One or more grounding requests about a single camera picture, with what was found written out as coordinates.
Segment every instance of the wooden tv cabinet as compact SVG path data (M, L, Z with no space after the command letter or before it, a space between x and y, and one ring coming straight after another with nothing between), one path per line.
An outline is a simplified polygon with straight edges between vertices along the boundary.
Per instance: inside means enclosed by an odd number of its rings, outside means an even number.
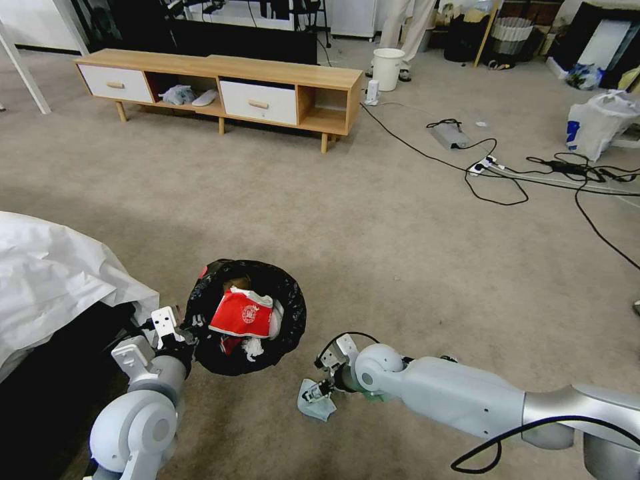
M320 132L325 153L329 136L337 140L348 135L359 110L361 70L114 49L75 63L89 92L114 100L123 122L123 102L190 110L218 117L220 135L225 118ZM162 101L159 94L176 84L200 91L215 88L219 95L206 107Z

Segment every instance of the white pants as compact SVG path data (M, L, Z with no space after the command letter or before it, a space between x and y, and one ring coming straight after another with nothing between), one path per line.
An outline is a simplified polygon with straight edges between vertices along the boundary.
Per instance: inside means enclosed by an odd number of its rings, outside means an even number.
M382 37L380 37L379 48L396 48L398 46L398 36L400 35L400 27L405 20L405 12L411 0L387 0L389 7L387 11L387 19L382 28ZM405 56L402 59L401 69L408 70L409 62L413 60L418 52L418 46L427 30L427 23L431 16L431 11L435 5L435 0L415 0L413 7L413 20L409 27L405 43L402 50Z

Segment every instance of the white drawer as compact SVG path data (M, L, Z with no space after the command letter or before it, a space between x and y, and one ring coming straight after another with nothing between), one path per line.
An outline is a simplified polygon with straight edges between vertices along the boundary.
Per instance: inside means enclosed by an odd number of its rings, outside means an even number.
M153 103L145 76L138 70L78 65L91 93L98 97Z
M229 115L296 125L295 90L222 80Z

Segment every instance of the black trash bin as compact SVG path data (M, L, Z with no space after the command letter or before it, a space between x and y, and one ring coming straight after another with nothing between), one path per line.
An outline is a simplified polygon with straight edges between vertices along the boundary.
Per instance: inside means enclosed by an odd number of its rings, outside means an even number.
M464 15L452 19L445 41L445 59L454 62L474 60L488 23L488 15L479 22L465 22Z
M209 330L209 322L223 296L223 284L247 275L251 290L258 295L269 295L284 308L280 334L273 340L263 340L264 353L251 362L240 348L230 355L220 350L221 334ZM204 325L197 323L198 316ZM255 260L220 259L210 263L196 282L185 312L185 323L199 338L195 359L207 370L220 375L236 376L275 365L288 352L294 350L305 332L307 308L297 282L284 270Z

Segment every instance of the white pole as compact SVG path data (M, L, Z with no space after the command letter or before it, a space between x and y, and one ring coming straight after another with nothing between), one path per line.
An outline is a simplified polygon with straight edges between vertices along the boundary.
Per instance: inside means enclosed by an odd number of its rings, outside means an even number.
M62 21L67 26L67 30L69 31L69 33L75 40L76 44L78 45L78 50L80 50L80 53L82 55L88 55L89 50L87 50L85 41L82 40L82 37L80 36L80 32L78 32L78 29L76 28L75 23L73 22L73 19L69 14L69 10L66 8L66 6L62 4L62 2L60 2L60 0L51 0L51 1L53 2L53 6L58 10L58 13L60 14L60 18L62 18Z
M40 111L43 114L51 113L49 104L47 103L44 96L42 95L40 88L38 88L38 84L36 84L35 80L31 76L31 72L29 71L27 66L24 64L22 57L20 56L20 54L18 53L18 50L15 48L15 45L13 44L13 41L9 38L9 35L7 34L7 30L5 29L5 26L2 24L2 21L0 21L0 43L2 43L5 50L7 51L7 54L9 55L9 58L13 62L15 69L18 70L18 73L22 77L22 81L25 83L25 85L29 89L31 96L33 97L33 100L36 102L36 105L38 105L38 108L40 108Z

